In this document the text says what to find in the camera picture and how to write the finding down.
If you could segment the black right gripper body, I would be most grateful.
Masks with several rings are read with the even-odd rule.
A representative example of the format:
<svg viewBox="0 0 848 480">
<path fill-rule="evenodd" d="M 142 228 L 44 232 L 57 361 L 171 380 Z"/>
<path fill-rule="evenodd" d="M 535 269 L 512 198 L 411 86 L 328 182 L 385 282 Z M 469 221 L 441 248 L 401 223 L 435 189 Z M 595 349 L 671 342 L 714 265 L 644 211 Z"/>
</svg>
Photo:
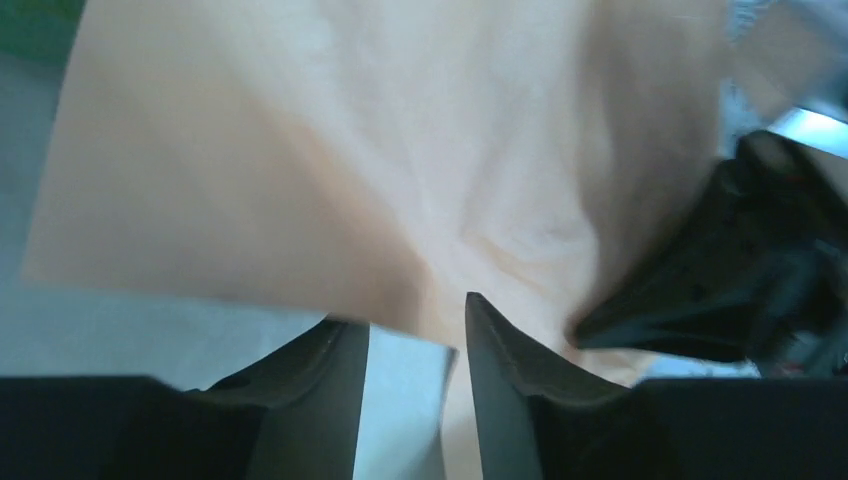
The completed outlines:
<svg viewBox="0 0 848 480">
<path fill-rule="evenodd" d="M 846 377 L 847 161 L 765 130 L 736 153 L 765 187 L 761 237 L 776 265 L 749 358 L 763 377 Z"/>
</svg>

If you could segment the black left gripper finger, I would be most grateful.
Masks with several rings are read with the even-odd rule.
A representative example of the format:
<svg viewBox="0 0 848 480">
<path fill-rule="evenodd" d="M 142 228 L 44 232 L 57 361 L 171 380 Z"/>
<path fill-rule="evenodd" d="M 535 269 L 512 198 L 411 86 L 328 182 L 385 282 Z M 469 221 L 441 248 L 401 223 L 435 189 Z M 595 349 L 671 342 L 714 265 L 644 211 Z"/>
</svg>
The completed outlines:
<svg viewBox="0 0 848 480">
<path fill-rule="evenodd" d="M 843 479 L 843 380 L 660 378 L 627 388 L 466 297 L 487 479 Z"/>
<path fill-rule="evenodd" d="M 145 376 L 1 382 L 5 479 L 349 479 L 366 326 L 326 319 L 205 390 Z"/>
<path fill-rule="evenodd" d="M 767 193 L 746 160 L 719 163 L 681 227 L 576 326 L 583 350 L 749 359 L 776 279 L 761 224 Z"/>
</svg>

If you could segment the brown kraft wrapping paper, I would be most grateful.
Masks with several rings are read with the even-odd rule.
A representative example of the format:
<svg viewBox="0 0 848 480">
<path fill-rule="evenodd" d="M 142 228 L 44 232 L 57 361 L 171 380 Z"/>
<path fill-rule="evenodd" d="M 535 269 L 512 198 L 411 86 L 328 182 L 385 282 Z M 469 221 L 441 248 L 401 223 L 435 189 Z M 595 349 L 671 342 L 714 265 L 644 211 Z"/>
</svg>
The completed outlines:
<svg viewBox="0 0 848 480">
<path fill-rule="evenodd" d="M 90 1 L 23 276 L 324 311 L 449 346 L 449 472 L 482 473 L 465 326 L 483 295 L 632 388 L 763 377 L 579 322 L 681 227 L 723 83 L 764 120 L 847 60 L 843 1 Z"/>
</svg>

